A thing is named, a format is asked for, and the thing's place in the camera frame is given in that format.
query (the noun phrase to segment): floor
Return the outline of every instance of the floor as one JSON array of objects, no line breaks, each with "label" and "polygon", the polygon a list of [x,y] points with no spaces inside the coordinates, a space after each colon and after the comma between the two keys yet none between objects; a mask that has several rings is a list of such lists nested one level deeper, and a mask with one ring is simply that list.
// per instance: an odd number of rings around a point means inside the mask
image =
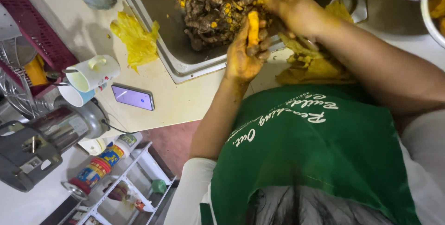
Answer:
[{"label": "floor", "polygon": [[169,169],[180,179],[182,167],[189,158],[192,136],[201,120],[141,131],[143,140],[153,147]]}]

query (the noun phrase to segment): white sleeve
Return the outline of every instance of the white sleeve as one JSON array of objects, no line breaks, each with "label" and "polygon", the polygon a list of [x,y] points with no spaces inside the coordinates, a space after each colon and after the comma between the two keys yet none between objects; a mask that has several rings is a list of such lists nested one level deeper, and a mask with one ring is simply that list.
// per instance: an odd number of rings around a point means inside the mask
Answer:
[{"label": "white sleeve", "polygon": [[199,203],[207,193],[215,166],[215,161],[204,158],[193,158],[184,164],[164,225],[201,224]]},{"label": "white sleeve", "polygon": [[406,127],[401,140],[411,159],[430,173],[445,193],[445,110],[416,118]]}]

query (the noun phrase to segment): hand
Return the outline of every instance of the hand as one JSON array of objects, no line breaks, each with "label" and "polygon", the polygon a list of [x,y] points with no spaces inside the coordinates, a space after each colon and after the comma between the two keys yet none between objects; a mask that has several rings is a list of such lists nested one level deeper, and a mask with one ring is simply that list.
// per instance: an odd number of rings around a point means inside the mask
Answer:
[{"label": "hand", "polygon": [[259,73],[264,62],[269,58],[270,39],[264,29],[266,21],[260,21],[260,43],[256,50],[247,49],[247,38],[249,32],[249,21],[244,19],[240,32],[227,51],[227,66],[225,77],[238,83],[249,83]]},{"label": "hand", "polygon": [[314,0],[263,0],[267,9],[287,25],[296,35],[317,41],[332,25],[340,22]]}]

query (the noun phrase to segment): green apron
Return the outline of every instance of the green apron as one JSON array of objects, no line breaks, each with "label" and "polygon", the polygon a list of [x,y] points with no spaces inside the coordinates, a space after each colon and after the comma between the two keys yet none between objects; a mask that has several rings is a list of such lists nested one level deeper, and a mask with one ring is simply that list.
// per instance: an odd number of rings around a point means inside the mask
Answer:
[{"label": "green apron", "polygon": [[358,85],[283,86],[245,99],[211,181],[216,222],[244,224],[258,189],[291,186],[296,175],[396,224],[420,224],[392,116]]}]

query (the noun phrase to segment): smartphone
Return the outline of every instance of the smartphone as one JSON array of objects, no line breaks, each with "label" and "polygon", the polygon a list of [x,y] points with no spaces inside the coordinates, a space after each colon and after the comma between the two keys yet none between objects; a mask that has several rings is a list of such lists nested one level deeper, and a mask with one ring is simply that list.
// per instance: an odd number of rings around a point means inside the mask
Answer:
[{"label": "smartphone", "polygon": [[111,89],[114,98],[120,103],[143,108],[146,110],[154,110],[153,94],[149,91],[142,91],[129,86],[113,84]]}]

